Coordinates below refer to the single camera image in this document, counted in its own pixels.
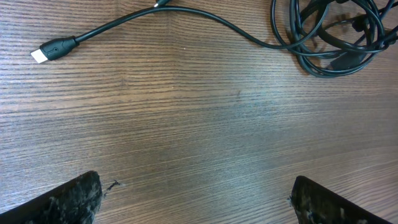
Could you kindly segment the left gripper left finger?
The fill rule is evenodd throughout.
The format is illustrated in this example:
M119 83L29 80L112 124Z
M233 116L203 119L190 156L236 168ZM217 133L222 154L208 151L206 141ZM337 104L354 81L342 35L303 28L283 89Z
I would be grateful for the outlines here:
M100 176L88 171L1 214L1 224L93 223L103 198Z

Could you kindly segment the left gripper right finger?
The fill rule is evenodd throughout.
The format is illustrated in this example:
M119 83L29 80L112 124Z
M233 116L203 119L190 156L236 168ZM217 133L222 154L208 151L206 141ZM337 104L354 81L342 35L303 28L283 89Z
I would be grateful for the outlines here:
M289 202L300 224L391 224L302 175Z

